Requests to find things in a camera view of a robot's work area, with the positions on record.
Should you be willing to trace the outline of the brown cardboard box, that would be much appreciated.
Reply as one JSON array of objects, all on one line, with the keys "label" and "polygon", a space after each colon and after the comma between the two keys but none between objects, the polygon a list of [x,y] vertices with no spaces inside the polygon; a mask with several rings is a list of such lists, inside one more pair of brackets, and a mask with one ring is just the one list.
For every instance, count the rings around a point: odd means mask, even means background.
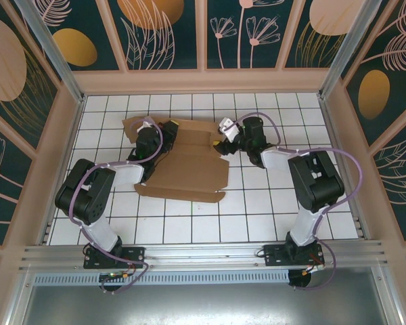
[{"label": "brown cardboard box", "polygon": [[[217,203],[225,196],[229,162],[213,148],[214,141],[221,141],[218,125],[208,121],[169,119],[146,116],[154,122],[174,120],[179,124],[172,150],[163,154],[152,176],[142,184],[135,184],[141,196]],[[125,135],[132,144],[137,139],[141,116],[122,121]]]}]

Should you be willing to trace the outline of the grey metal sheet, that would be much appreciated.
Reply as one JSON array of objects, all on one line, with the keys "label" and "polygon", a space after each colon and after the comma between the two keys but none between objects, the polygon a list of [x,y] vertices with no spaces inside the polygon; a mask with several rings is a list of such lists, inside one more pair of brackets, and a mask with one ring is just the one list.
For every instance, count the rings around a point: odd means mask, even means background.
[{"label": "grey metal sheet", "polygon": [[389,325],[375,292],[283,284],[37,287],[23,325]]}]

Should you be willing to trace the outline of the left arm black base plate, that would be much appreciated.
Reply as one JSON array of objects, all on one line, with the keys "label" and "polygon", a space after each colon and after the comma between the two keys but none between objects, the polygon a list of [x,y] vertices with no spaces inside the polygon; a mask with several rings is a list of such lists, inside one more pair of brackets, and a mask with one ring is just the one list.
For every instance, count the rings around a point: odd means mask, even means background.
[{"label": "left arm black base plate", "polygon": [[[143,247],[122,247],[114,248],[110,253],[121,259],[127,259],[130,261],[144,261],[145,249]],[[92,246],[84,248],[83,254],[85,256],[83,261],[84,269],[128,268],[127,263],[107,257]]]}]

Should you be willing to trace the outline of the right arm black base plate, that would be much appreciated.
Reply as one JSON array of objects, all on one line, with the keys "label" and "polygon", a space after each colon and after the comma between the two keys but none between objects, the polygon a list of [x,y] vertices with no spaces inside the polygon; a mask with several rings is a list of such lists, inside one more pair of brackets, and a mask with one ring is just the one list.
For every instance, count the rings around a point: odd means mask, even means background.
[{"label": "right arm black base plate", "polygon": [[266,266],[323,265],[325,259],[320,244],[313,242],[307,246],[295,244],[268,244],[263,247]]}]

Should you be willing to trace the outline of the aluminium frame post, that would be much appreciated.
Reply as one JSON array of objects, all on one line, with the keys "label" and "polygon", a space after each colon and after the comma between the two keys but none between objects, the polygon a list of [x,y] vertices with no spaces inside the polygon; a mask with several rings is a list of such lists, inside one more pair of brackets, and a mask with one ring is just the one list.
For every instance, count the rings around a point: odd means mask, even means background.
[{"label": "aluminium frame post", "polygon": [[84,93],[78,86],[78,83],[63,55],[55,43],[52,34],[42,21],[34,3],[31,0],[14,0],[22,16],[26,19],[29,27],[35,34],[37,40],[42,45],[51,63],[62,78],[66,88],[72,97],[80,104],[85,99]]},{"label": "aluminium frame post", "polygon": [[355,55],[356,49],[364,38],[369,26],[376,17],[380,17],[379,9],[385,8],[389,0],[365,0],[358,14],[355,16],[352,26],[349,28],[336,56],[328,70],[328,73],[318,92],[318,99],[324,100],[332,92],[338,82],[348,61]]}]

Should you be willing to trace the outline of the aluminium mounting rail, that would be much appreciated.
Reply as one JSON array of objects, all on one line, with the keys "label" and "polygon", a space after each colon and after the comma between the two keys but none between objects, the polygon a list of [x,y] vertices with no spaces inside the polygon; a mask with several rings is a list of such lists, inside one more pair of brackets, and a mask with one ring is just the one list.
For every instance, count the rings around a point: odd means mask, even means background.
[{"label": "aluminium mounting rail", "polygon": [[[388,263],[377,240],[325,240],[333,250],[338,267],[374,267]],[[206,271],[262,269],[256,256],[263,243],[146,244],[144,261],[151,271]],[[81,272],[83,246],[27,246],[18,262],[20,271]]]}]

